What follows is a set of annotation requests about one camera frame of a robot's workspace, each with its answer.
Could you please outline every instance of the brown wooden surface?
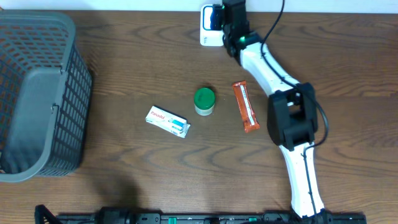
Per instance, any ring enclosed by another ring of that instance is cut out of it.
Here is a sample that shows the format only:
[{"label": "brown wooden surface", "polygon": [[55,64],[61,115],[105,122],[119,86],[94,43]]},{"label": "brown wooden surface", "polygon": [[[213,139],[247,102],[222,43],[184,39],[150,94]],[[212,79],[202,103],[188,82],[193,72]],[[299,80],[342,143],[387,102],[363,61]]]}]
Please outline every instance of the brown wooden surface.
[{"label": "brown wooden surface", "polygon": [[[84,162],[61,179],[0,183],[0,223],[33,223],[38,204],[54,213],[289,209],[285,161],[266,128],[267,98],[224,48],[200,45],[199,13],[66,13],[96,72]],[[276,15],[249,20],[264,35]],[[286,13],[269,47],[291,75],[312,83],[329,117],[330,137],[315,161],[326,208],[397,223],[398,15]],[[249,134],[231,88],[241,80],[261,124]],[[217,95],[209,117],[193,108],[204,85]],[[186,117],[187,138],[147,124],[152,105]]]}]

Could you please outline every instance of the black mechanical part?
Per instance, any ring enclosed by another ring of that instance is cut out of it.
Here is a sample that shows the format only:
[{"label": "black mechanical part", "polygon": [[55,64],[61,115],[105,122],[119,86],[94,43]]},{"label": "black mechanical part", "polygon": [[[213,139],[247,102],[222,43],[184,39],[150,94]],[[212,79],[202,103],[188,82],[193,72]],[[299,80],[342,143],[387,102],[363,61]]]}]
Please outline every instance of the black mechanical part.
[{"label": "black mechanical part", "polygon": [[222,6],[213,5],[210,27],[212,30],[222,28],[227,53],[239,64],[240,51],[248,45],[261,41],[256,32],[250,31],[249,21],[246,18],[246,0],[223,0]]},{"label": "black mechanical part", "polygon": [[[318,224],[366,224],[362,214],[332,214],[322,210],[317,214]],[[36,224],[312,224],[313,217],[301,219],[294,212],[266,212],[263,215],[160,215],[132,213],[125,208],[102,208],[86,215],[53,216],[44,205],[35,209]]]},{"label": "black mechanical part", "polygon": [[[309,83],[297,84],[297,88],[300,91],[276,91],[268,99],[269,136],[277,146],[283,145],[290,151],[299,144],[313,142],[318,131],[317,107],[309,98],[315,99],[315,90]],[[290,111],[288,103],[298,109]]]}]

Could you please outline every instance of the basket bottom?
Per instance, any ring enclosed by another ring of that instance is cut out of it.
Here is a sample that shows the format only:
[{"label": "basket bottom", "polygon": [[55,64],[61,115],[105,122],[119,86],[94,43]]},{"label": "basket bottom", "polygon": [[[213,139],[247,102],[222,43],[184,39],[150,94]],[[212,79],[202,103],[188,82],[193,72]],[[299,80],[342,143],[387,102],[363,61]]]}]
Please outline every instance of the basket bottom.
[{"label": "basket bottom", "polygon": [[5,173],[23,172],[39,160],[51,138],[47,130],[59,81],[59,68],[37,68],[25,76],[0,160]]}]

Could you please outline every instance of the white arm segment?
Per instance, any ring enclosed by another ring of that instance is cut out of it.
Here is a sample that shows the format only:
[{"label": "white arm segment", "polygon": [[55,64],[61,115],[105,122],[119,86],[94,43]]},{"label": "white arm segment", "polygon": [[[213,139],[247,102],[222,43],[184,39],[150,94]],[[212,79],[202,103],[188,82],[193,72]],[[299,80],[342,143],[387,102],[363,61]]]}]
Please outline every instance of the white arm segment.
[{"label": "white arm segment", "polygon": [[[261,43],[255,43],[248,45],[241,51],[242,67],[253,75],[267,96],[270,96],[277,90],[286,91],[291,89],[292,87],[282,82],[265,63],[264,59],[261,57],[260,47]],[[285,70],[277,63],[269,52],[266,44],[264,44],[263,51],[268,62],[281,76],[293,84],[299,83],[296,79],[286,73]],[[284,146],[279,146],[285,157],[287,171],[289,173],[290,185],[292,188],[292,208],[300,217],[310,217],[314,215],[312,201],[309,194],[304,158],[302,156],[304,149],[309,145],[310,143],[298,145],[294,147],[294,151],[292,152]],[[313,165],[313,148],[307,150],[306,156],[312,195],[315,202],[315,208],[317,213],[319,213],[320,210],[324,208],[324,205],[318,192],[317,178],[315,176]]]}]

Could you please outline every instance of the orange-red snack package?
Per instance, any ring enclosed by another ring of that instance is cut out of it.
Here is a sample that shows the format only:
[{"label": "orange-red snack package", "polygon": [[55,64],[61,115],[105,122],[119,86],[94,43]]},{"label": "orange-red snack package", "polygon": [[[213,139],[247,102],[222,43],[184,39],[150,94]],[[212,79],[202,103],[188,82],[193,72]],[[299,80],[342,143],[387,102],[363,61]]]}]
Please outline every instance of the orange-red snack package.
[{"label": "orange-red snack package", "polygon": [[234,89],[236,101],[238,101],[239,110],[241,112],[244,132],[249,133],[253,130],[259,129],[260,124],[256,120],[256,115],[251,108],[248,90],[246,89],[246,81],[234,83],[232,85]]}]

